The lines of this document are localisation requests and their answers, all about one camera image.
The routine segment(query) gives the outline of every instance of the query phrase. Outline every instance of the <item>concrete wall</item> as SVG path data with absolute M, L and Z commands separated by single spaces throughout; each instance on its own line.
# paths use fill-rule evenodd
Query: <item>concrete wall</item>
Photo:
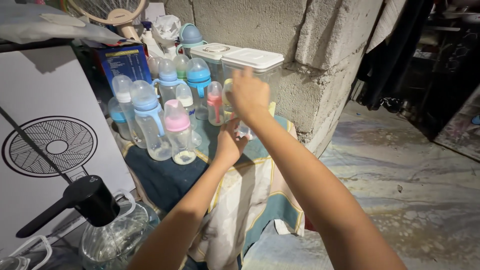
M 285 56 L 276 113 L 319 156 L 336 127 L 382 0 L 169 0 L 209 42 Z

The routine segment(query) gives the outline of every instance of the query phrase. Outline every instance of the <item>white handle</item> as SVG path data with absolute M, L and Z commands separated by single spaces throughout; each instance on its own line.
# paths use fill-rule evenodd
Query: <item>white handle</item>
M 45 256 L 45 259 L 43 259 L 43 261 L 41 261 L 39 264 L 33 267 L 32 270 L 37 270 L 40 267 L 42 267 L 44 264 L 47 263 L 48 259 L 50 259 L 50 257 L 52 256 L 52 246 L 50 246 L 50 243 L 48 242 L 47 238 L 43 235 L 37 235 L 28 239 L 23 245 L 21 245 L 17 250 L 15 250 L 12 254 L 10 254 L 10 257 L 14 257 L 15 255 L 17 255 L 17 253 L 22 251 L 31 242 L 38 241 L 38 238 L 40 238 L 43 244 L 45 245 L 45 249 L 47 250 L 47 255 Z
M 133 197 L 133 195 L 130 192 L 128 192 L 124 189 L 120 189 L 118 192 L 116 192 L 113 195 L 113 197 L 117 200 L 117 199 L 121 198 L 121 197 L 117 198 L 117 196 L 119 196 L 119 195 L 125 196 L 125 198 L 127 198 L 128 201 L 132 204 L 132 207 L 130 207 L 130 209 L 127 212 L 125 212 L 125 214 L 119 215 L 118 217 L 116 217 L 112 222 L 118 221 L 119 219 L 121 219 L 121 218 L 123 218 L 127 215 L 130 215 L 133 212 L 133 210 L 135 210 L 135 205 L 137 204 L 135 202 L 135 198 Z

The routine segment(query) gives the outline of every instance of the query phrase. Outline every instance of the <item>baby bottle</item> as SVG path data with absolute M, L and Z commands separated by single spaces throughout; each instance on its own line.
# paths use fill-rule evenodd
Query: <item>baby bottle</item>
M 223 124 L 222 85 L 211 82 L 207 90 L 208 121 L 219 126 Z
M 207 63 L 201 58 L 193 58 L 187 64 L 187 84 L 192 89 L 195 117 L 198 120 L 208 119 L 207 98 L 205 88 L 212 82 Z
M 162 59 L 158 64 L 158 79 L 153 80 L 152 87 L 155 83 L 159 83 L 158 90 L 160 97 L 162 98 L 162 105 L 171 99 L 175 99 L 175 93 L 177 85 L 185 84 L 183 80 L 179 80 L 177 77 L 177 68 L 170 59 Z
M 154 160 L 168 160 L 172 157 L 172 147 L 163 129 L 162 106 L 152 86 L 146 81 L 135 81 L 130 94 L 135 107 L 135 119 L 145 135 L 148 154 Z
M 173 161 L 179 165 L 192 163 L 197 156 L 192 143 L 190 119 L 180 101 L 176 99 L 165 102 L 165 128 L 172 143 Z
M 130 128 L 128 127 L 127 119 L 125 118 L 125 114 L 122 112 L 116 97 L 112 97 L 108 102 L 108 114 L 117 125 L 120 136 L 127 141 L 131 141 L 132 136 L 130 135 Z
M 145 136 L 142 132 L 142 129 L 135 120 L 135 112 L 132 103 L 132 98 L 130 97 L 130 87 L 132 86 L 132 80 L 125 75 L 118 75 L 112 79 L 113 91 L 115 92 L 115 97 L 119 102 L 120 108 L 125 115 L 125 120 L 127 120 L 128 128 L 130 130 L 130 136 L 133 139 L 133 142 L 142 149 L 147 148 L 147 143 L 145 141 Z
M 230 101 L 227 99 L 227 96 L 225 95 L 225 93 L 232 90 L 232 84 L 233 84 L 232 79 L 225 80 L 225 83 L 224 83 L 224 86 L 223 86 L 223 91 L 222 91 L 223 121 L 225 123 L 228 122 L 229 120 L 232 120 L 233 118 L 235 118 L 235 113 L 233 112 L 233 107 L 230 104 Z
M 173 63 L 177 68 L 177 77 L 187 82 L 187 64 L 190 59 L 184 54 L 179 54 L 173 59 Z
M 190 119 L 190 127 L 192 127 L 192 141 L 195 147 L 199 147 L 202 143 L 202 137 L 196 133 L 194 129 L 197 127 L 197 119 L 195 118 L 195 106 L 193 105 L 192 91 L 186 85 L 177 86 L 177 100 L 180 101 L 185 112 Z

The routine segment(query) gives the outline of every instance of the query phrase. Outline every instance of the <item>forearm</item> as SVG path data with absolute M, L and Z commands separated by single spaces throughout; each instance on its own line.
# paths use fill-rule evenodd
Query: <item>forearm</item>
M 128 270 L 177 270 L 180 267 L 227 170 L 223 164 L 210 165 L 142 244 Z
M 268 112 L 259 113 L 250 127 L 322 236 L 335 268 L 402 268 L 353 195 L 307 148 Z

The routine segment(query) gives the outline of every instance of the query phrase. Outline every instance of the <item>fan illustration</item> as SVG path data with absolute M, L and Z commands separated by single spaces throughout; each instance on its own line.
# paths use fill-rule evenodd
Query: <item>fan illustration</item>
M 87 175 L 83 165 L 97 147 L 96 133 L 87 123 L 73 117 L 48 116 L 24 123 L 20 128 L 72 181 Z M 20 174 L 59 175 L 15 130 L 3 142 L 1 153 L 5 163 Z

